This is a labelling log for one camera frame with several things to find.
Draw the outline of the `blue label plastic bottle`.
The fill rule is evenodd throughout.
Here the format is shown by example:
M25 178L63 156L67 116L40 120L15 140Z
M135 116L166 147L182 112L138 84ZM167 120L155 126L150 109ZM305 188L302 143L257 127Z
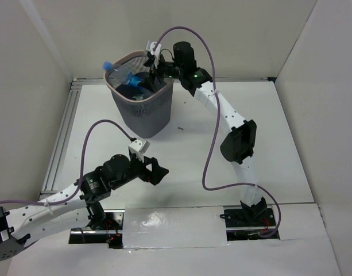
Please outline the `blue label plastic bottle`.
M142 78L134 75L123 65L105 61L103 69L105 70L105 82L110 89L115 90L120 85L142 89Z

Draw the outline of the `red label plastic bottle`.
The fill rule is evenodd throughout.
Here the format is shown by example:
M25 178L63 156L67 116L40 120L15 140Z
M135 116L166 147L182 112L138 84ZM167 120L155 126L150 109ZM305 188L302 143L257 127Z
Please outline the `red label plastic bottle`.
M136 117L143 117L148 114L148 111L144 106L135 106L133 107L133 114Z

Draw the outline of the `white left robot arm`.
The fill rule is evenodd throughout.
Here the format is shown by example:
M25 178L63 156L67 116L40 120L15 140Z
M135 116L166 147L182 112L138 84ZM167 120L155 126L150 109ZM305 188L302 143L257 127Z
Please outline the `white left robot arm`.
M10 259L35 242L72 228L93 230L105 224L100 201L134 179L157 185L169 173L156 158L114 155L66 189L39 202L7 210L0 206L0 261Z

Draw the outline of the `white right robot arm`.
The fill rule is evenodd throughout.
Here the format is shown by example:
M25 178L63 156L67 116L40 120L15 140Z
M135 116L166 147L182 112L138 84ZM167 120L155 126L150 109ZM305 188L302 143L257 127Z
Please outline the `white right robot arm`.
M173 58L168 62L161 53L161 45L148 42L146 46L149 75L142 83L144 88L155 91L156 83L165 78L177 79L182 87L202 103L217 117L216 130L225 134L220 145L222 156L231 163L238 182L244 186L241 191L241 214L246 225L253 226L262 220L267 209L264 196L257 187L257 177L253 169L253 154L256 142L257 125L254 120L242 117L214 88L212 76L198 67L194 49L189 42L181 41L173 46Z

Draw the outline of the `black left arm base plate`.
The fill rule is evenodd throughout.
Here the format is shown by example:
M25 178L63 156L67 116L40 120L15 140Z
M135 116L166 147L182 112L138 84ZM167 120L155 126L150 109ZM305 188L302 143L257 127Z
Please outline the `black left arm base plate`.
M123 249L122 230L125 216L124 209L105 210L106 219L98 229L90 227L74 228L70 231L68 244L71 245L106 245L110 249Z

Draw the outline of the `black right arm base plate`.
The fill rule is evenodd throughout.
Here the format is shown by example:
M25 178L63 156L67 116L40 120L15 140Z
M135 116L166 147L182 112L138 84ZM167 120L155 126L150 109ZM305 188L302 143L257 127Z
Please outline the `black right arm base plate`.
M247 205L225 207L219 218L225 222L228 241L278 239L278 219L272 208Z

